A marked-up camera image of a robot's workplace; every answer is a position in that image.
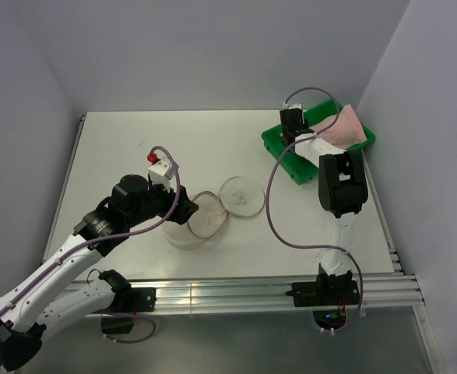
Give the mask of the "pink bra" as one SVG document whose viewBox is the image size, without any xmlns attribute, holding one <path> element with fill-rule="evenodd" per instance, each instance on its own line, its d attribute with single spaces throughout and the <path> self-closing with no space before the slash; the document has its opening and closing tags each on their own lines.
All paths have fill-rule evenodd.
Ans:
<svg viewBox="0 0 457 374">
<path fill-rule="evenodd" d="M 367 141 L 363 126 L 350 104 L 343 107 L 335 125 L 321 132 L 319 137 L 341 149 L 348 149 Z"/>
</svg>

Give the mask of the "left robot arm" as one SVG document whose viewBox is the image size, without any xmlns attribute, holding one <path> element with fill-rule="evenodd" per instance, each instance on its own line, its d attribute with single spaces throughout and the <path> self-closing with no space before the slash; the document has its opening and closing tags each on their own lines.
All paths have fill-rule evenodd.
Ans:
<svg viewBox="0 0 457 374">
<path fill-rule="evenodd" d="M 198 209 L 184 186 L 174 191 L 139 175 L 123 177 L 50 259 L 0 297 L 0 366 L 22 367 L 50 336 L 91 312 L 132 311 L 132 286 L 115 270 L 101 272 L 72 295 L 60 294 L 127 240 L 133 227 L 155 217 L 183 225 Z"/>
</svg>

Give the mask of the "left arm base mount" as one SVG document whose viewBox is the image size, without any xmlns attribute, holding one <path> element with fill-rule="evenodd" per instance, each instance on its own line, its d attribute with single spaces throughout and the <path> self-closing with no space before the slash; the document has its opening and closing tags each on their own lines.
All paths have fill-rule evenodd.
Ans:
<svg viewBox="0 0 457 374">
<path fill-rule="evenodd" d="M 138 314 L 152 312 L 155 307 L 155 288 L 130 288 L 120 291 L 100 317 L 100 330 L 108 336 L 124 335 L 138 327 Z"/>
</svg>

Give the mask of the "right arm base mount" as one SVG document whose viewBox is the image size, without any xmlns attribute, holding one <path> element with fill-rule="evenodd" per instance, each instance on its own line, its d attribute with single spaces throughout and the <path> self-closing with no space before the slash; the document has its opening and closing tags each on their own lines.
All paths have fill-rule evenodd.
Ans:
<svg viewBox="0 0 457 374">
<path fill-rule="evenodd" d="M 346 325 L 347 306 L 359 306 L 362 301 L 350 270 L 339 276 L 320 273 L 313 281 L 294 282 L 285 295 L 293 299 L 296 308 L 327 307 L 313 311 L 313 318 L 320 329 L 330 332 Z"/>
</svg>

